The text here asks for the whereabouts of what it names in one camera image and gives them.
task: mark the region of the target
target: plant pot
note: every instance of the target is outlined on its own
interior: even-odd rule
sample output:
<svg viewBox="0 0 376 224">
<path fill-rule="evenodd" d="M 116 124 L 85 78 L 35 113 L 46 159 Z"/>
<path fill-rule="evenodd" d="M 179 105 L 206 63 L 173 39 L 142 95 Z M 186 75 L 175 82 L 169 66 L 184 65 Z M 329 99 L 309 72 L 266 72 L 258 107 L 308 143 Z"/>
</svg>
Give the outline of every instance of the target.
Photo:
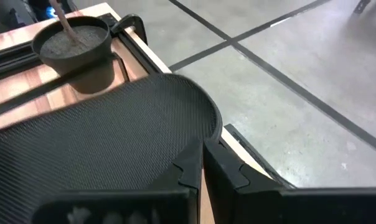
<svg viewBox="0 0 376 224">
<path fill-rule="evenodd" d="M 96 31 L 96 34 L 100 33 L 101 35 L 95 37 L 96 42 L 93 42 L 93 44 L 83 44 L 83 47 L 79 48 L 79 51 L 75 51 L 77 53 L 71 53 L 73 52 L 72 50 L 53 53 L 49 47 L 51 46 L 49 45 L 49 42 L 54 43 L 54 46 L 58 46 L 57 48 L 60 46 L 69 46 L 71 47 L 69 49 L 74 49 L 77 44 L 82 44 L 83 41 L 73 43 L 71 40 L 65 39 L 64 37 L 60 38 L 60 35 L 64 35 L 60 32 L 64 31 L 59 21 L 43 28 L 33 38 L 32 49 L 44 64 L 52 67 L 59 75 L 65 75 L 72 70 L 96 63 L 101 58 L 109 57 L 111 55 L 110 28 L 104 21 L 96 17 L 79 16 L 69 18 L 68 22 L 73 29 L 93 29 Z M 73 81 L 70 85 L 80 93 L 95 93 L 110 86 L 114 77 L 113 62 L 112 60 L 106 60 L 106 62 L 100 63 L 93 69 L 84 72 L 81 78 Z"/>
</svg>

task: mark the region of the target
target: wooden surface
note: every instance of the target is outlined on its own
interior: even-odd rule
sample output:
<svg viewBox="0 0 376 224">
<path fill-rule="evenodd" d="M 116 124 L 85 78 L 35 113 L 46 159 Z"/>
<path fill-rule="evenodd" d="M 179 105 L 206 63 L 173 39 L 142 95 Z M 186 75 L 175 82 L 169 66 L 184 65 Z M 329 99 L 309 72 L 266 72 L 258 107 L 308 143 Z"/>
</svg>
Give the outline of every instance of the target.
<svg viewBox="0 0 376 224">
<path fill-rule="evenodd" d="M 112 15 L 119 20 L 120 16 L 117 15 L 107 3 L 92 6 L 83 9 L 78 12 L 69 14 L 70 16 L 100 16 L 106 13 L 112 13 Z M 3 34 L 0 34 L 0 50 L 12 47 L 13 45 L 21 44 L 30 41 L 35 34 L 40 31 L 41 28 L 54 22 L 55 19 L 33 24 L 28 27 L 12 30 Z M 150 56 L 150 58 L 156 63 L 156 65 L 164 72 L 171 73 L 169 68 L 157 57 L 156 54 L 134 33 L 132 28 L 127 28 L 126 32 L 133 38 L 134 41 L 143 49 L 143 51 Z M 146 71 L 130 54 L 126 47 L 119 41 L 114 39 L 112 42 L 112 49 L 120 57 L 123 58 L 126 64 L 126 69 L 130 80 L 133 81 L 138 78 L 145 77 Z M 115 67 L 115 80 L 109 88 L 95 95 L 102 94 L 115 86 L 118 86 L 124 82 L 121 70 L 117 63 L 114 62 Z M 58 75 L 48 66 L 41 65 L 36 68 L 27 70 L 17 75 L 0 80 L 0 102 L 10 99 L 16 95 L 19 95 L 35 86 L 48 82 L 57 78 Z M 76 103 L 80 100 L 87 99 L 95 95 L 83 95 L 77 93 L 71 86 L 64 85 L 48 94 L 36 98 L 14 110 L 9 111 L 0 116 L 0 128 L 8 126 L 12 123 L 26 119 L 37 114 L 45 113 L 48 111 L 62 108 L 66 105 Z M 258 170 L 259 172 L 268 176 L 268 174 L 257 164 L 257 162 L 241 147 L 241 145 L 223 128 L 222 138 L 227 142 L 229 146 L 249 165 Z M 200 207 L 200 222 L 202 224 L 213 224 L 214 218 L 212 213 L 212 207 L 210 205 L 209 195 L 207 193 L 206 184 L 204 181 L 204 173 L 202 171 L 202 192 L 201 192 L 201 207 Z"/>
</svg>

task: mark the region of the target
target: concrete floor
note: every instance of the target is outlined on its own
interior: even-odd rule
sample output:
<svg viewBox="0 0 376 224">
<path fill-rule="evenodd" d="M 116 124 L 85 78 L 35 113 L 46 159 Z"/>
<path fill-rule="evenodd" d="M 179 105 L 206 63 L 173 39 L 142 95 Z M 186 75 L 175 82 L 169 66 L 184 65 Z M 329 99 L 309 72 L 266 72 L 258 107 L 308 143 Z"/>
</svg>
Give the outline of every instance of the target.
<svg viewBox="0 0 376 224">
<path fill-rule="evenodd" d="M 74 1 L 79 8 L 101 2 Z M 179 2 L 230 38 L 313 1 Z M 143 18 L 149 46 L 168 66 L 225 41 L 167 0 L 107 2 L 120 16 Z M 176 73 L 207 90 L 224 124 L 232 123 L 294 185 L 376 186 L 376 0 L 353 15 L 357 3 L 331 0 Z M 347 122 L 277 80 L 269 67 Z"/>
</svg>

